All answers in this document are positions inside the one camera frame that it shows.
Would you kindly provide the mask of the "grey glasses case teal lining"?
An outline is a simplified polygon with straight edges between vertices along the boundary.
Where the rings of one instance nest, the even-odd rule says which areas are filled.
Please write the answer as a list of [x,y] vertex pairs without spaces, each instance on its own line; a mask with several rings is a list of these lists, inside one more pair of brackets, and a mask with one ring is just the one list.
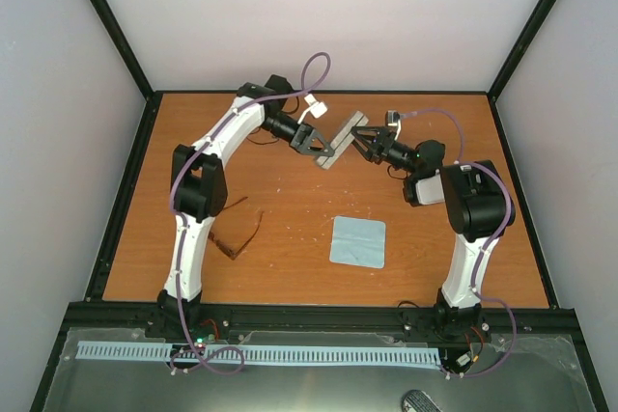
[[368,117],[361,111],[353,112],[340,126],[338,132],[330,141],[330,146],[334,153],[331,156],[317,156],[315,164],[323,170],[330,169],[335,162],[344,154],[345,150],[354,141],[354,136],[351,130],[356,126],[365,126],[368,123]]

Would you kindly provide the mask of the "light blue cleaning cloth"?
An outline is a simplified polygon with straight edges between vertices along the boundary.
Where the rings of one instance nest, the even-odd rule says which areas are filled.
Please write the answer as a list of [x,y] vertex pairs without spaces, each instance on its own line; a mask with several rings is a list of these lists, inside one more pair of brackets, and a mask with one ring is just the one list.
[[333,263],[383,269],[386,225],[346,216],[334,218],[329,260]]

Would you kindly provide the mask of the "brown sunglasses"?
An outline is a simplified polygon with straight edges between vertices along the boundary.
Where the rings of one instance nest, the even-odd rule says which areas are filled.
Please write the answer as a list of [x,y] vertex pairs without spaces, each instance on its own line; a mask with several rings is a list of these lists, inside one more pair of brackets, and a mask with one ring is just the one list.
[[226,205],[216,217],[208,234],[208,254],[237,259],[256,237],[264,211],[242,196]]

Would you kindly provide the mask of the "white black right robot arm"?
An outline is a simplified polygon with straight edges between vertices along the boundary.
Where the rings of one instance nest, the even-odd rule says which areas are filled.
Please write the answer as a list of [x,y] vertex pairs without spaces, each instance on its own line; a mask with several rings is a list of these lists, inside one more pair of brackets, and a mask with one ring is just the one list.
[[514,202],[489,160],[443,164],[445,145],[426,140],[411,148],[386,126],[355,126],[352,144],[369,162],[407,173],[403,195],[411,206],[445,204],[455,246],[434,305],[435,333],[455,340],[482,326],[482,286],[492,251],[513,224]]

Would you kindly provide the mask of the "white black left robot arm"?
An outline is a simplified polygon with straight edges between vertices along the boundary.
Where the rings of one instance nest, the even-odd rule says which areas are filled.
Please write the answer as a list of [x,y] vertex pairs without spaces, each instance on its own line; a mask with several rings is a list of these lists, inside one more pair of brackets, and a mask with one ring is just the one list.
[[178,336],[190,337],[200,328],[202,263],[213,222],[228,199],[225,167],[251,132],[262,128],[303,155],[334,155],[320,132],[304,121],[308,114],[317,119],[327,111],[313,96],[315,89],[311,85],[293,91],[278,75],[264,86],[246,83],[211,130],[173,151],[169,208],[175,215],[176,237],[157,306]]

